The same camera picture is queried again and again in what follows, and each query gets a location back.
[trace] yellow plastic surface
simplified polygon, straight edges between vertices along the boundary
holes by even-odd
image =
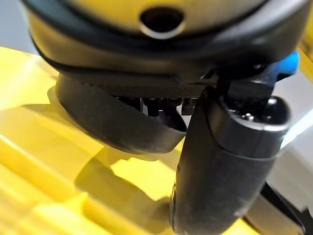
[[[0,57],[0,234],[172,235],[181,145],[144,156],[102,145],[60,107],[58,73],[41,57]],[[225,234],[257,233],[239,220]]]

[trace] yellow object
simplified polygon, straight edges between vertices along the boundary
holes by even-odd
[[[41,57],[0,48],[0,234],[172,235],[181,144],[131,155],[76,128]],[[237,221],[226,235],[256,235]]]
[[[220,26],[240,18],[264,0],[67,0],[79,11],[115,28],[139,33],[143,11],[171,7],[184,14],[184,33]]]
[[[303,41],[301,43],[301,49],[306,53],[306,55],[313,63],[313,4],[311,5],[311,14]]]

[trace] blue component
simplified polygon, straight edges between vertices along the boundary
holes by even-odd
[[[286,77],[294,75],[297,72],[299,63],[300,55],[295,51],[279,63],[279,73],[286,75]]]

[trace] circular hole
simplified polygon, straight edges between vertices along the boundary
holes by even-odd
[[[155,7],[144,11],[140,16],[140,29],[149,37],[169,39],[183,30],[183,14],[169,7]]]

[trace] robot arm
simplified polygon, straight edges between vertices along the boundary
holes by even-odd
[[[288,106],[271,94],[296,70],[310,0],[22,2],[39,53],[60,72],[60,103],[91,136],[165,153],[186,135],[177,234],[220,234],[245,214],[288,129]]]

